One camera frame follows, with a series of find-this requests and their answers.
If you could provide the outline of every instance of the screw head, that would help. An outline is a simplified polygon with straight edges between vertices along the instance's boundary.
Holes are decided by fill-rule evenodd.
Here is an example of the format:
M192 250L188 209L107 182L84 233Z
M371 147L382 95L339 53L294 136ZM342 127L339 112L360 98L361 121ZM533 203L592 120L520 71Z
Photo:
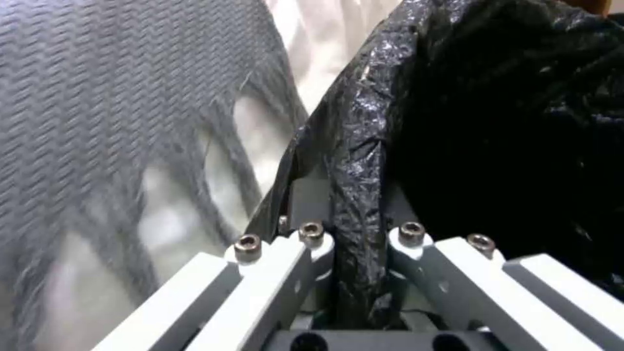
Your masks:
M253 262L262 256L262 240L256 234L245 234L234 243L234 256L240 262Z
M483 256L486 256L488 259L492 259L494 256L494 250L496 250L496 244L494 240L490 239L489 236L483 234L471 234L468 235L466 241L470 246L474 247L479 251Z
M288 216L287 215L281 215L280 219L278 221L278 232L280 233L280 235L284 235L286 234L286 232L288 231Z
M421 245L424 238L425 227L418 222L405 222L399 228L399 242L405 246Z
M323 243L323 225L317 222L308 222L299 228L299 240L307 247L318 247Z

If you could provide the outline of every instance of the gray textured cloth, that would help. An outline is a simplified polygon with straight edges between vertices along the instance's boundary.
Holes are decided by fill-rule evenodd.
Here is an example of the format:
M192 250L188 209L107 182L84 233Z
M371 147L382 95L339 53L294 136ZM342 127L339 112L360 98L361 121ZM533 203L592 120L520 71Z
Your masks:
M12 288L0 349L33 349L68 230L137 303L157 288L137 236L150 163L229 244L197 137L209 131L226 150L253 211L260 191L232 119L240 94L293 129L305 118L261 0L0 1L0 283Z

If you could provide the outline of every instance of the crumpled plastic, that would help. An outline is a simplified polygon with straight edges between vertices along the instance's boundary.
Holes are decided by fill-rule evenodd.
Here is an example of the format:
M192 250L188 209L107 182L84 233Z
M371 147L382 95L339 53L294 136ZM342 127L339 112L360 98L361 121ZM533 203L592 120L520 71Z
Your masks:
M383 189L435 240L546 252L624 298L624 29L548 0L405 0L325 94L248 226L270 240L320 165L336 326L386 328Z

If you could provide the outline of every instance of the mounting hole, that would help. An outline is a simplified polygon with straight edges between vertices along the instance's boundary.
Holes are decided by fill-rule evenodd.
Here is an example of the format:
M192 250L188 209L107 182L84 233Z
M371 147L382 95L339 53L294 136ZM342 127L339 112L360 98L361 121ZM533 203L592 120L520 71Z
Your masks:
M440 334L433 339L434 351L470 351L462 339L452 334Z
M292 344L290 351L328 351L327 341L315 333L302 333L297 336Z

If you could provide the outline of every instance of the black garbage bag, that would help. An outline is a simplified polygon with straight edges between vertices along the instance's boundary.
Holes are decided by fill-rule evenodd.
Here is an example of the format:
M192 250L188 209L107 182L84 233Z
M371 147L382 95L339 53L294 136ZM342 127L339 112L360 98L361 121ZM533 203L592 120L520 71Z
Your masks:
M390 181L434 239L546 252L622 299L623 44L558 1L405 0L298 131L248 230L270 239L292 180L325 170L341 328L389 325Z

